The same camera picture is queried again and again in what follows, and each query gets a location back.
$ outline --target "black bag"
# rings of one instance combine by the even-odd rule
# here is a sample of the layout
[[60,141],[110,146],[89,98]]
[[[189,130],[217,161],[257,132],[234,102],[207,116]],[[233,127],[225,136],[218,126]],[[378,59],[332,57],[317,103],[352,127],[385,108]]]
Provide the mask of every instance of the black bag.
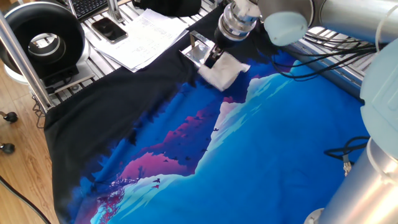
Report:
[[193,16],[198,14],[201,0],[133,0],[134,7],[152,9],[164,16]]

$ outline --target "paper document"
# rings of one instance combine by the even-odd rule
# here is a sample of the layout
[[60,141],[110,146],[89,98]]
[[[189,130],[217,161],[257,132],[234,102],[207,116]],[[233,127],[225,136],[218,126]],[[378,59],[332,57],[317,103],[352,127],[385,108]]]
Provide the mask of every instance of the paper document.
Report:
[[91,43],[103,55],[134,71],[153,62],[168,49],[187,25],[179,19],[171,19],[147,9],[124,27],[128,38],[111,44],[107,40],[93,40]]

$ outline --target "metal pole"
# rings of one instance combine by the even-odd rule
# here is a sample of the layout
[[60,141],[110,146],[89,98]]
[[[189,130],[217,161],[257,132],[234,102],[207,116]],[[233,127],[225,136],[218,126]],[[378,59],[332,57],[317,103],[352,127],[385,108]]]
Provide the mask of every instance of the metal pole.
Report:
[[2,12],[0,12],[0,40],[12,59],[14,59],[19,71],[25,76],[33,94],[46,113],[54,104]]
[[68,0],[68,4],[69,4],[69,7],[70,7],[70,11],[77,18],[75,7],[73,6],[72,0]]
[[118,23],[124,22],[122,15],[120,14],[119,5],[117,0],[107,0],[108,2],[108,13]]

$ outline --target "smartphone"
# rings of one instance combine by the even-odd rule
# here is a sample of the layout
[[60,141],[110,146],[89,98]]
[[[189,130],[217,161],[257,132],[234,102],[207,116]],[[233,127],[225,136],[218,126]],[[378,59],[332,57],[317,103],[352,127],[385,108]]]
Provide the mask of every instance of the smartphone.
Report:
[[122,28],[120,28],[116,23],[106,17],[92,23],[91,26],[112,44],[115,44],[128,36],[126,31],[122,30]]

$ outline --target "folded white napkin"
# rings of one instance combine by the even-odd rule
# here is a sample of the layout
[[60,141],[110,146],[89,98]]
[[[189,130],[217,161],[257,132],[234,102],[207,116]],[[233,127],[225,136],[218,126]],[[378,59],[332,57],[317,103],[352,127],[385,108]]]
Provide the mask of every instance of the folded white napkin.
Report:
[[202,65],[198,72],[208,83],[219,91],[224,91],[232,85],[240,72],[247,72],[249,69],[250,65],[241,63],[229,53],[224,52],[213,68]]

